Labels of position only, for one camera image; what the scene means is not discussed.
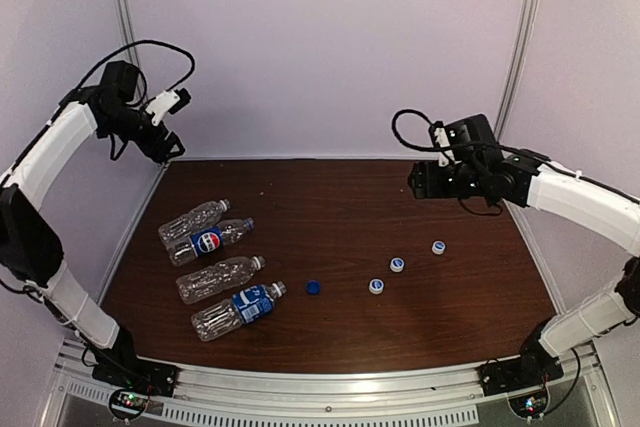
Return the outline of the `white blue-printed bottle cap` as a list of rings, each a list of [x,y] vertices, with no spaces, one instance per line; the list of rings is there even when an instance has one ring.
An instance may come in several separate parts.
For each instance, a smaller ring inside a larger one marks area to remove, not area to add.
[[[435,255],[442,255],[446,250],[446,244],[443,241],[437,240],[432,244],[432,252]]]

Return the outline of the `Pepsi label plastic bottle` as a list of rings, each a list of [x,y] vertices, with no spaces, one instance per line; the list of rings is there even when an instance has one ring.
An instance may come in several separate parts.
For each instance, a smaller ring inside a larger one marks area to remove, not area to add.
[[[238,243],[254,230],[252,218],[220,221],[173,242],[167,252],[173,266],[180,267],[199,257]]]

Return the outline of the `clear unlabeled plastic bottle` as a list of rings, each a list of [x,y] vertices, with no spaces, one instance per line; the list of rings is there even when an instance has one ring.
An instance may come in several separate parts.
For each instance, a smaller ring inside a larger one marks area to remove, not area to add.
[[[266,266],[263,256],[232,257],[176,280],[178,294],[186,305],[208,299],[247,283]]]

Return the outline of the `blue bottle cap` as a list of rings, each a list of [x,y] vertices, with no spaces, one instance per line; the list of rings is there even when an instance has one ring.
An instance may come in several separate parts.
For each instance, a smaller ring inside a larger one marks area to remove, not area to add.
[[[309,280],[305,285],[305,290],[309,295],[319,295],[321,292],[321,283],[315,279]]]

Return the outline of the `blue label water bottle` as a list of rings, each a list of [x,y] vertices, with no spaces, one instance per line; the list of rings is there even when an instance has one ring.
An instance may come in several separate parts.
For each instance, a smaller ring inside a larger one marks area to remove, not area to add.
[[[192,326],[201,341],[213,341],[270,314],[286,292],[282,281],[254,285],[193,314]]]

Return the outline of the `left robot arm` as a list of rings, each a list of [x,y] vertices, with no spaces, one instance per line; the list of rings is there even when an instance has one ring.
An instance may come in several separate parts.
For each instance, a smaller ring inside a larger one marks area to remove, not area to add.
[[[183,153],[179,137],[164,123],[191,96],[180,83],[150,101],[134,102],[140,70],[126,61],[107,62],[98,83],[81,80],[1,177],[1,264],[35,294],[62,325],[74,331],[100,364],[136,377],[150,370],[136,354],[133,336],[107,314],[72,273],[58,233],[85,207],[61,191],[61,176],[91,137],[117,137],[148,159],[165,163]]]

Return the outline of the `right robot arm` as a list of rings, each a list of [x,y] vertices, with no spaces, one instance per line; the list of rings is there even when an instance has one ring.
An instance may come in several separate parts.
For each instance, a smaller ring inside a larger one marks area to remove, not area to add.
[[[414,164],[408,184],[417,199],[485,200],[491,215],[507,202],[550,213],[625,250],[620,279],[578,306],[542,322],[523,343],[523,370],[539,379],[572,348],[639,317],[639,200],[571,171],[551,158],[500,144],[483,114],[444,124],[429,121],[430,145],[417,151],[436,159]]]

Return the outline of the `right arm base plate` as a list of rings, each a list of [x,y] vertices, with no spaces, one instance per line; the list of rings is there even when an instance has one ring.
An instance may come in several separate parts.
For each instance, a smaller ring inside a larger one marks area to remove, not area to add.
[[[477,368],[477,373],[485,396],[541,386],[564,375],[556,361],[542,365],[532,357],[488,361]]]

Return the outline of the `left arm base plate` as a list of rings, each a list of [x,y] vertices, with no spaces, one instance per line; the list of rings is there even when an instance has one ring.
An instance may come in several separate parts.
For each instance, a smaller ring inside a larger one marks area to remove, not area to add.
[[[175,365],[140,360],[137,371],[128,372],[107,360],[93,367],[92,378],[112,386],[152,396],[172,397],[179,369]]]

